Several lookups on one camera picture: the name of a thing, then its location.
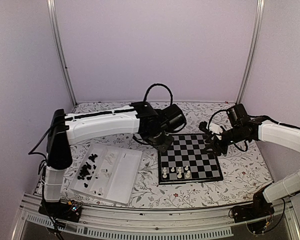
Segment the left aluminium frame post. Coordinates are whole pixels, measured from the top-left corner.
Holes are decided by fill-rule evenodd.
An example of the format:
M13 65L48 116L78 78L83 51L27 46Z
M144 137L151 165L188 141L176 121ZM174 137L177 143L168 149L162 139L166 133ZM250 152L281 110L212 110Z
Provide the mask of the left aluminium frame post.
M65 87L68 92L71 104L73 105L73 107L76 107L78 105L78 102L71 82L69 68L66 62L66 58L62 46L62 39L61 39L58 17L57 17L57 10L56 10L56 2L54 0L47 0L46 3L47 3L47 10L49 15L52 35L54 39L54 44L56 47L56 52L60 63L62 76L65 82Z

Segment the front aluminium rail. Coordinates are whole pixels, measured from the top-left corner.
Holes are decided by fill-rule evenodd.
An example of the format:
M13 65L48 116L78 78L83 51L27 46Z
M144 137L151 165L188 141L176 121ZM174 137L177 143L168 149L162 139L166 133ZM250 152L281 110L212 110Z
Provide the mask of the front aluminium rail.
M78 222L54 228L40 214L41 198L25 194L12 230L14 240L300 240L300 225L289 200L274 214L235 222L232 206L139 209L84 204Z

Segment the white plastic compartment tray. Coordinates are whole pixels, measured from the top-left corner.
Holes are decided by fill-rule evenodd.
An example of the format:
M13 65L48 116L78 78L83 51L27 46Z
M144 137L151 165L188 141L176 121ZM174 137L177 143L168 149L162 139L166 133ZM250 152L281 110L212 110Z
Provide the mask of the white plastic compartment tray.
M140 150L92 144L69 188L86 196L127 205L142 156Z

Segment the aluminium frame post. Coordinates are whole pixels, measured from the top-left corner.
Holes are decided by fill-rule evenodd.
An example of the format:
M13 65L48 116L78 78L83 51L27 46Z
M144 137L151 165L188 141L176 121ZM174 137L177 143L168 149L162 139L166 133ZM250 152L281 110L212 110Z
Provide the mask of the aluminium frame post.
M258 39L262 27L262 21L263 21L263 14L264 14L264 8L265 8L265 0L257 0L257 5L256 5L256 11L255 11L255 18L254 18L254 23L253 23L253 30L252 30L252 37L251 37L251 42L250 42L250 47L248 51L248 56L245 64L245 68L243 71L243 76L241 80L241 84L239 87L239 92L236 97L236 104L240 104L243 101L247 86L248 86L248 81L250 78L252 66L253 66L253 61L255 58L256 54L256 49L258 45Z
M49 15L52 35L54 39L54 44L56 47L56 52L60 63L62 76L65 82L65 87L68 92L71 104L73 105L73 107L76 107L78 105L78 102L71 82L69 68L66 62L66 58L62 46L62 39L61 39L58 17L57 17L57 10L56 10L56 2L54 0L47 0L46 3L47 3L47 10Z

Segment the white chess king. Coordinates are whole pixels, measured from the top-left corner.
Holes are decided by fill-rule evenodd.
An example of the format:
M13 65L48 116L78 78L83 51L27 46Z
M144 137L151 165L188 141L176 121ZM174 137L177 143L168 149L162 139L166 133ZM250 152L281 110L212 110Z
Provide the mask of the white chess king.
M189 179L189 178L191 177L191 171L188 170L188 171L185 173L184 176L185 176L186 179Z

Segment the pile of white chess pieces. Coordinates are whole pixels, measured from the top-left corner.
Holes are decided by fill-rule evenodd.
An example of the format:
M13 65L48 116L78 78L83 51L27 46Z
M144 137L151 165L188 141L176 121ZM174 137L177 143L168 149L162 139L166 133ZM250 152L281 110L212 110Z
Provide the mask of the pile of white chess pieces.
M105 154L99 167L97 167L96 174L98 179L93 181L89 191L92 195L106 197L111 185L112 172L116 167L117 158L117 153L108 152Z

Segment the right aluminium frame post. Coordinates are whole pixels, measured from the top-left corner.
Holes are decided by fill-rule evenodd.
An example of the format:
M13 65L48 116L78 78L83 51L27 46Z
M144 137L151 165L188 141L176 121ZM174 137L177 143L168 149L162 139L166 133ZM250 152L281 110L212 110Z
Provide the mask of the right aluminium frame post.
M254 23L253 23L253 30L252 30L252 37L251 37L251 42L250 42L250 47L248 51L248 56L245 64L245 68L243 71L243 76L241 80L241 84L239 87L239 92L236 97L236 104L240 104L243 101L247 86L248 86L248 81L250 78L252 66L253 66L253 61L255 58L256 54L256 49L258 45L258 39L262 27L262 21L263 21L263 14L264 14L264 8L265 8L265 0L257 0L257 5L256 5L256 11L255 11L255 18L254 18Z

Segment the floral patterned table mat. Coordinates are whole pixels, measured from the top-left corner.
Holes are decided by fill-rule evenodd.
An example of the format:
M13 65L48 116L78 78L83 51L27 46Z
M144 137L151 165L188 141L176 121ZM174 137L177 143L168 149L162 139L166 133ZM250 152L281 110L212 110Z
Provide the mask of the floral patterned table mat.
M164 109L169 104L150 104L154 109ZM122 104L80 104L73 113L87 114L124 107ZM186 126L171 134L205 134L199 131L199 117L205 114L200 105L184 103L177 105L186 118ZM188 182L181 184L159 184L158 150L137 142L139 134L121 133L95 137L71 145L72 164L65 170L61 185L60 200L98 205L124 206L146 209L181 209L197 207L215 207L250 202L254 193L271 184L273 178L267 168L255 141L248 144L247 151L229 146L227 155L217 156L223 180L215 182ZM92 144L142 151L136 181L127 205L102 200L77 193L70 189L70 183L79 170L88 148Z

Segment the white chess rook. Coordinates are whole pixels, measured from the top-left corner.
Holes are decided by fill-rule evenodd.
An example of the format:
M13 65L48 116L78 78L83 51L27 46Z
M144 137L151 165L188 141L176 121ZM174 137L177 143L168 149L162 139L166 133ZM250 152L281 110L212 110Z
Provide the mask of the white chess rook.
M167 168L166 167L164 167L163 169L162 169L162 177L164 178L164 179L166 179L167 178Z

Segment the pile of black chess pieces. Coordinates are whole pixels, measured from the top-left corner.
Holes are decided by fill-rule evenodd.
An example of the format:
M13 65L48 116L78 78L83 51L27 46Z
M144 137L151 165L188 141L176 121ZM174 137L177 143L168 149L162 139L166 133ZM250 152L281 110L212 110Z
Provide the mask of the pile of black chess pieces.
M99 155L96 153L90 153L84 157L77 176L77 180L81 187L88 188L94 180L98 179L98 175L95 174L98 161Z

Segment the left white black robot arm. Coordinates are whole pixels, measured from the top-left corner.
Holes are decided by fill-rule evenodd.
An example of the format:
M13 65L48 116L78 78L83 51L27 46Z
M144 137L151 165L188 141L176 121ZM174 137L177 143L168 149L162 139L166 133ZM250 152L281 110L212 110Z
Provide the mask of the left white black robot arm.
M65 211L59 201L65 171L73 163L71 145L116 134L138 134L147 145L165 152L174 140L171 135L186 124L186 117L176 104L154 109L147 101L139 101L84 114L66 114L64 109L57 109L42 136L47 140L42 182L45 209L53 217L60 217Z

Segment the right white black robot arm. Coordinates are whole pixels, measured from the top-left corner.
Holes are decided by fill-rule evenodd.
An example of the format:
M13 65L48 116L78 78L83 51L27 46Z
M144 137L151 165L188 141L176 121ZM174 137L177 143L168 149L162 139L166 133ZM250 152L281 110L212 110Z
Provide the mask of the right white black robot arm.
M267 115L249 115L243 104L225 109L231 129L213 123L211 120L199 124L199 129L208 135L205 150L212 150L217 156L226 155L230 145L239 142L261 141L276 144L300 153L300 127L276 121ZM260 189L253 195L248 213L259 218L276 200L300 193L300 170L277 182Z

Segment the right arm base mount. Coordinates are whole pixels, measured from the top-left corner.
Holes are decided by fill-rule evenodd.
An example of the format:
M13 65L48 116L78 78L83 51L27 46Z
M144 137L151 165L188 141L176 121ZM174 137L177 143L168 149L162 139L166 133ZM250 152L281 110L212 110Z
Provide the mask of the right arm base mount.
M229 212L228 216L235 223L246 223L246 227L253 235L261 235L266 232L273 221L274 207L271 203L258 207L254 203L235 205Z

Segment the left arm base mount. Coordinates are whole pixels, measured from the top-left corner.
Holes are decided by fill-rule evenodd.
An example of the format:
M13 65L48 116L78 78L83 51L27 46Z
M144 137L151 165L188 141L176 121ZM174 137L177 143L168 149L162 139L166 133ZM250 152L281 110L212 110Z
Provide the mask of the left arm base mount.
M55 219L78 223L82 214L82 204L74 200L68 202L42 200L38 212Z

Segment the black silver chess board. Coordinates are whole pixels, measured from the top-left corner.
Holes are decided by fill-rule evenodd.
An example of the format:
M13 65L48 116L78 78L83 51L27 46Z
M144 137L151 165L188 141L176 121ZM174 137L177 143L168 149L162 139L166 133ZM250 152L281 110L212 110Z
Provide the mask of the black silver chess board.
M206 152L208 135L204 133L174 134L174 141L167 151L158 152L158 184L173 185L199 182L223 181L223 173L218 157L213 152ZM185 167L191 172L185 178ZM163 168L167 169L167 178L163 178ZM182 167L183 178L178 179L178 167Z

